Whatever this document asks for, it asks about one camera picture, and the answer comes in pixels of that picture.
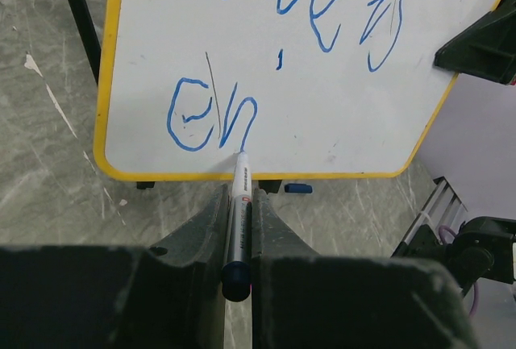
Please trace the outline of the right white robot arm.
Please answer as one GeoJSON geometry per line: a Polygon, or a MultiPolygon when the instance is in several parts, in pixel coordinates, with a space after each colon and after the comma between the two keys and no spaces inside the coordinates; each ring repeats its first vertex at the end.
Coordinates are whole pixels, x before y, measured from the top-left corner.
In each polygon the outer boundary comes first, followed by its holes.
{"type": "MultiPolygon", "coordinates": [[[[446,42],[434,66],[503,85],[515,83],[515,0],[501,0],[470,27],[446,42]]],[[[450,243],[422,219],[414,220],[394,257],[441,263],[467,294],[480,278],[513,284],[515,221],[481,216],[460,226],[450,243]]]]}

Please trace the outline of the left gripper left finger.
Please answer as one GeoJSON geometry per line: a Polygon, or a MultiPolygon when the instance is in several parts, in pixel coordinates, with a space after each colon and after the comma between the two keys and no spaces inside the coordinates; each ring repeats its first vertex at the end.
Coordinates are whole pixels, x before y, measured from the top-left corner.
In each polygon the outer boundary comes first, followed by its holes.
{"type": "Polygon", "coordinates": [[[4,348],[220,348],[226,185],[150,247],[4,245],[4,348]]]}

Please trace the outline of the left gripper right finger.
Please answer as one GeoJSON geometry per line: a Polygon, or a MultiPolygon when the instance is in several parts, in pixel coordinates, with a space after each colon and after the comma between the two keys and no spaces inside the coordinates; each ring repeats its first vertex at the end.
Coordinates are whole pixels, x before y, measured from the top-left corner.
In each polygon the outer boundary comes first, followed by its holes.
{"type": "Polygon", "coordinates": [[[255,348],[476,348],[451,274],[432,260],[322,256],[266,192],[252,203],[255,348]]]}

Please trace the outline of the blue marker cap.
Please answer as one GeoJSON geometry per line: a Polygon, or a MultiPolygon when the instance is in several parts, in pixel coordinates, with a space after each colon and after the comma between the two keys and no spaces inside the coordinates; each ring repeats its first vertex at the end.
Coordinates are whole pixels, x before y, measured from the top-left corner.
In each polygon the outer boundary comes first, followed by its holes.
{"type": "Polygon", "coordinates": [[[292,194],[312,194],[313,187],[304,183],[288,183],[284,185],[284,191],[292,194]]]}

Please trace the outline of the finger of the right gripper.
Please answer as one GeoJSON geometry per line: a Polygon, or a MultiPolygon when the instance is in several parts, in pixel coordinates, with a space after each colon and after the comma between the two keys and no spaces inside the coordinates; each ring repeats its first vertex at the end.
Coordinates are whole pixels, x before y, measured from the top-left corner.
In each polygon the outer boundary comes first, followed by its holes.
{"type": "Polygon", "coordinates": [[[503,85],[515,84],[515,0],[495,10],[445,43],[434,66],[503,85]]]}

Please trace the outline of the orange framed whiteboard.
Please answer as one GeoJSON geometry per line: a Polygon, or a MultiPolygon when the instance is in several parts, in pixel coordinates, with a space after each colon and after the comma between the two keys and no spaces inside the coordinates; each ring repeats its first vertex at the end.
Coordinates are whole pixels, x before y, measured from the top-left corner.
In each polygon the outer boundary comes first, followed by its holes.
{"type": "Polygon", "coordinates": [[[94,159],[121,181],[395,177],[501,0],[107,0],[94,159]]]}

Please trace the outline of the white marker pen body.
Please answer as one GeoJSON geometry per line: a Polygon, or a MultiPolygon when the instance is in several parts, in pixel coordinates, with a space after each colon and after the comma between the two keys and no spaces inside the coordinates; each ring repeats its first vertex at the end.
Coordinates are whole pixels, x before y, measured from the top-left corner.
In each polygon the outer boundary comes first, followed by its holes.
{"type": "Polygon", "coordinates": [[[221,272],[222,292],[228,301],[244,301],[251,292],[251,217],[252,173],[247,153],[240,152],[231,187],[226,256],[221,272]]]}

